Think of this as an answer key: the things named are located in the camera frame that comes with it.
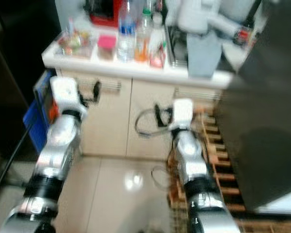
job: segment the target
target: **black wire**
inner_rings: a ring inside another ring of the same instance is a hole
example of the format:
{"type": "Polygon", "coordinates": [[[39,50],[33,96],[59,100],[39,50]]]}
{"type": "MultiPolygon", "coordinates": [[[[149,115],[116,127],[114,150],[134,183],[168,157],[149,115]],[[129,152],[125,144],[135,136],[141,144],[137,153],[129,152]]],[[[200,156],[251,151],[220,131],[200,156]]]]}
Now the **black wire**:
{"type": "Polygon", "coordinates": [[[153,175],[153,172],[156,171],[156,170],[164,171],[164,172],[166,172],[167,174],[168,174],[168,171],[167,171],[164,167],[162,167],[162,166],[155,166],[155,167],[151,170],[151,177],[152,177],[152,180],[153,180],[155,186],[156,186],[157,188],[159,188],[160,190],[168,191],[168,190],[169,190],[169,187],[170,187],[169,185],[168,185],[167,187],[166,187],[166,186],[163,186],[162,184],[160,184],[160,183],[155,179],[155,177],[154,177],[154,175],[153,175]]]}
{"type": "Polygon", "coordinates": [[[161,135],[161,134],[164,134],[164,133],[168,133],[169,130],[168,130],[168,127],[164,128],[163,130],[160,130],[160,131],[154,131],[154,132],[150,132],[150,131],[146,131],[146,130],[141,130],[138,128],[138,123],[139,123],[139,120],[141,117],[143,117],[145,114],[148,114],[148,113],[155,113],[155,110],[153,109],[146,109],[146,110],[143,110],[137,117],[136,121],[135,121],[135,131],[142,137],[146,137],[146,138],[150,138],[150,137],[155,137],[155,136],[158,136],[158,135],[161,135]]]}
{"type": "MultiPolygon", "coordinates": [[[[172,153],[172,151],[173,151],[173,148],[174,148],[174,139],[171,141],[171,148],[170,148],[169,154],[168,154],[168,156],[167,156],[167,161],[168,161],[169,157],[171,156],[171,153],[172,153]]],[[[167,171],[164,167],[162,167],[162,166],[155,166],[155,167],[151,170],[151,177],[152,177],[152,180],[153,180],[155,186],[156,186],[157,188],[159,188],[160,190],[168,191],[169,188],[170,188],[170,186],[168,186],[168,187],[164,187],[163,185],[161,185],[161,184],[160,184],[160,183],[155,179],[153,172],[156,170],[156,168],[160,168],[161,171],[164,171],[164,172],[166,172],[166,173],[169,175],[168,171],[167,171]]]]}
{"type": "Polygon", "coordinates": [[[26,136],[28,135],[28,133],[31,130],[32,126],[34,125],[35,121],[36,121],[36,117],[32,120],[32,123],[27,127],[27,129],[26,129],[25,133],[23,134],[21,140],[19,141],[19,143],[17,144],[15,150],[13,151],[9,161],[6,163],[6,165],[4,167],[4,170],[3,170],[2,174],[0,175],[0,187],[1,187],[2,181],[5,178],[6,173],[8,172],[8,170],[9,170],[9,168],[10,168],[10,166],[11,166],[13,160],[14,160],[14,158],[16,157],[21,145],[23,144],[26,136]]]}
{"type": "Polygon", "coordinates": [[[203,141],[203,143],[204,143],[204,147],[205,147],[205,152],[206,152],[207,162],[208,162],[208,164],[210,164],[210,159],[209,159],[209,153],[208,153],[208,148],[207,148],[206,140],[205,140],[204,138],[202,138],[202,141],[203,141]]]}

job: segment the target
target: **cabinet door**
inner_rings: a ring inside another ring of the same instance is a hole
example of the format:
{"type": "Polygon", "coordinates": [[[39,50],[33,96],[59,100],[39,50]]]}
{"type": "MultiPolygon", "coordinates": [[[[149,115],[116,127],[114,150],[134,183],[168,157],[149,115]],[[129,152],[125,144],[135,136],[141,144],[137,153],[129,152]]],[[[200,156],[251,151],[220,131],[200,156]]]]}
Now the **cabinet door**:
{"type": "Polygon", "coordinates": [[[82,149],[85,155],[126,156],[131,79],[62,71],[75,78],[85,99],[93,97],[93,88],[101,82],[97,103],[89,104],[82,123],[82,149]]]}
{"type": "MultiPolygon", "coordinates": [[[[153,109],[155,103],[165,108],[171,106],[174,99],[182,98],[193,99],[195,107],[212,107],[219,97],[220,91],[213,89],[133,80],[127,156],[165,160],[171,149],[170,133],[147,139],[140,137],[135,131],[135,121],[143,110],[153,109]]],[[[153,114],[142,117],[138,125],[147,131],[158,130],[153,114]]]]}

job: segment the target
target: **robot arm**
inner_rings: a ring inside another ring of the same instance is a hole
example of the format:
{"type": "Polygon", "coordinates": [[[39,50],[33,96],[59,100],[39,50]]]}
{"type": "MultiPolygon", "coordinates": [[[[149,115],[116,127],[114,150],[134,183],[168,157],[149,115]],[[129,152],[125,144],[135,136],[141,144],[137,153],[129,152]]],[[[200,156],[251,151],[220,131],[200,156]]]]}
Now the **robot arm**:
{"type": "Polygon", "coordinates": [[[51,222],[76,155],[80,154],[81,121],[87,110],[72,78],[52,77],[51,88],[60,116],[50,127],[22,201],[11,212],[0,233],[54,233],[51,222]]]}
{"type": "Polygon", "coordinates": [[[202,156],[201,144],[190,130],[192,101],[175,101],[173,128],[177,128],[178,114],[182,115],[178,127],[181,130],[177,130],[173,135],[180,182],[188,201],[189,232],[239,233],[239,228],[226,208],[220,190],[202,156]]]}

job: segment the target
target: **floor tile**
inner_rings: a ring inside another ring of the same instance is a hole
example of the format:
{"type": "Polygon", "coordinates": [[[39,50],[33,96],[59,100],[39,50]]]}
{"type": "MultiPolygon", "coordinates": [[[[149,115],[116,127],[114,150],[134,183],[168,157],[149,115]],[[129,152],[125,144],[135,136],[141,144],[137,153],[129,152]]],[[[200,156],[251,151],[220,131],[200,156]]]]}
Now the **floor tile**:
{"type": "Polygon", "coordinates": [[[71,168],[59,199],[56,233],[86,232],[100,160],[83,157],[71,168]]]}
{"type": "MultiPolygon", "coordinates": [[[[35,162],[13,162],[8,172],[8,178],[28,181],[32,175],[35,162]]],[[[10,211],[21,201],[24,189],[18,187],[3,187],[0,191],[0,228],[10,211]]]]}
{"type": "Polygon", "coordinates": [[[103,159],[88,224],[88,233],[138,233],[155,225],[170,232],[167,192],[151,178],[160,162],[103,159]]]}

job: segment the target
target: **black refrigerator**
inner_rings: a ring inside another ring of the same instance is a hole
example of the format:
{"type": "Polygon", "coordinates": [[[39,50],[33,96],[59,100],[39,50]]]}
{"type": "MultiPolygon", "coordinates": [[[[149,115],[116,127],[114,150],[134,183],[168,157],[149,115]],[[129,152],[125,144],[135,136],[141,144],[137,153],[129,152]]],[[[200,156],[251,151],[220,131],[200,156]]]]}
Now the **black refrigerator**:
{"type": "Polygon", "coordinates": [[[291,0],[272,9],[216,118],[247,210],[291,215],[291,0]]]}
{"type": "Polygon", "coordinates": [[[32,87],[44,72],[41,53],[60,33],[54,0],[0,0],[0,150],[21,138],[32,87]]]}

